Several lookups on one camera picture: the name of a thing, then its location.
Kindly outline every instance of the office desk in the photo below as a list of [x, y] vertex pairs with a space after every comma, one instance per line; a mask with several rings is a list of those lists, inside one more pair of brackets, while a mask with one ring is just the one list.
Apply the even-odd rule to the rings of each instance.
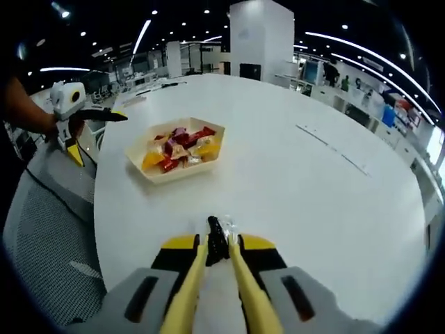
[[[288, 266], [331, 289], [352, 317], [385, 322], [426, 255], [411, 170], [374, 134], [309, 97], [219, 74], [186, 80], [146, 94], [122, 110], [128, 121], [106, 126], [95, 185], [106, 288], [150, 267], [166, 239], [229, 214], [240, 231], [271, 240]], [[124, 149], [149, 126], [189, 116], [226, 128], [217, 169], [151, 186]]]

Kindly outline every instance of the chair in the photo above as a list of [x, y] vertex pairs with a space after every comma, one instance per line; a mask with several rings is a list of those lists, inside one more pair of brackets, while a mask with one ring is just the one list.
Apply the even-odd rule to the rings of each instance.
[[3, 231], [10, 260], [35, 303], [59, 326], [85, 321], [106, 294], [95, 250], [95, 167], [80, 168], [55, 145], [42, 144], [30, 171], [78, 215], [25, 171]]

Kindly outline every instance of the white wall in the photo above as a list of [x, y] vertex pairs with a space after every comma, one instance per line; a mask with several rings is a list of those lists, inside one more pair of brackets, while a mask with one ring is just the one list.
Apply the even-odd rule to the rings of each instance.
[[230, 6], [230, 54], [232, 75], [239, 77], [239, 65], [264, 64], [264, 0], [249, 0]]
[[286, 61], [293, 59], [294, 27], [293, 12], [271, 0], [265, 0], [263, 81], [277, 84], [276, 73], [283, 73]]
[[176, 78], [182, 75], [181, 52], [179, 47], [179, 41], [167, 43], [167, 67], [170, 78]]

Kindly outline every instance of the red candy wrapper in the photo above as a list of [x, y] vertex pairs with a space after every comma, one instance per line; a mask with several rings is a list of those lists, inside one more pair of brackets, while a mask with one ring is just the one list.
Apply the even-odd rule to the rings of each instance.
[[173, 131], [172, 139], [180, 145], [183, 145], [188, 140], [188, 133], [185, 127], [178, 127]]
[[201, 131], [195, 132], [188, 136], [188, 140], [183, 144], [183, 147], [188, 150], [189, 148], [196, 145], [199, 138], [206, 136], [213, 136], [216, 132], [208, 127], [204, 127]]
[[179, 160], [172, 160], [169, 156], [165, 155], [165, 159], [161, 161], [159, 164], [162, 173], [170, 172], [172, 169], [178, 167]]

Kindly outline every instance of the ceiling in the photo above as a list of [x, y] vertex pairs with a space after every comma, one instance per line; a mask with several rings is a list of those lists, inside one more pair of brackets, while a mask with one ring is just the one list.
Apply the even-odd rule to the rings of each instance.
[[[71, 71], [39, 73], [42, 67], [86, 67], [98, 70], [106, 64], [108, 56], [122, 58], [131, 55], [147, 19], [152, 22], [138, 51], [162, 48], [163, 38], [167, 42], [192, 40], [193, 36], [196, 40], [203, 40], [222, 35], [222, 43], [229, 47], [230, 20], [227, 14], [230, 4], [235, 2], [239, 1], [58, 0], [57, 4], [61, 8], [70, 11], [70, 16], [63, 19], [60, 13], [51, 7], [50, 1], [30, 1], [26, 14], [22, 13], [20, 8], [22, 3], [16, 1], [16, 8], [7, 13], [8, 21], [12, 21], [11, 17], [17, 17], [15, 22], [21, 24], [18, 29], [11, 29], [10, 23], [7, 23], [9, 26], [4, 29], [8, 31], [10, 44], [20, 41], [26, 46], [23, 71], [33, 74], [30, 77], [24, 75], [22, 80], [29, 90], [39, 90], [40, 85], [49, 86], [55, 80], [70, 79], [78, 74]], [[374, 0], [374, 3], [371, 0], [277, 2], [295, 13], [296, 44], [303, 41], [303, 44], [308, 46], [309, 53], [316, 49], [315, 54], [327, 56], [330, 51], [354, 60], [357, 60], [357, 55], [363, 55], [359, 50], [342, 43], [327, 42], [322, 38], [305, 35], [305, 31], [323, 33], [357, 43], [403, 68], [426, 90], [432, 85], [430, 95], [439, 105], [445, 106], [445, 99], [437, 94], [441, 80], [435, 70], [442, 60], [438, 60], [437, 52], [432, 52], [425, 38], [422, 38], [421, 28], [417, 27], [419, 20], [413, 24], [410, 14], [406, 10], [399, 10], [402, 7], [397, 1], [385, 1], [385, 6], [382, 5], [383, 1], [378, 0]], [[209, 9], [210, 13], [204, 14], [204, 9]], [[153, 10], [157, 10], [158, 14], [153, 15]], [[404, 19], [404, 25], [390, 14], [394, 11]], [[348, 29], [342, 29], [342, 24], [347, 24]], [[37, 47], [41, 39], [45, 39], [45, 43]], [[92, 57], [92, 54], [108, 47], [112, 47], [113, 51], [109, 52], [107, 57]], [[407, 58], [401, 59], [400, 53], [407, 54]], [[423, 108], [435, 109], [405, 77], [372, 56], [368, 58], [384, 66], [385, 76], [390, 72], [394, 73], [391, 79], [411, 96], [418, 95], [419, 104]]]

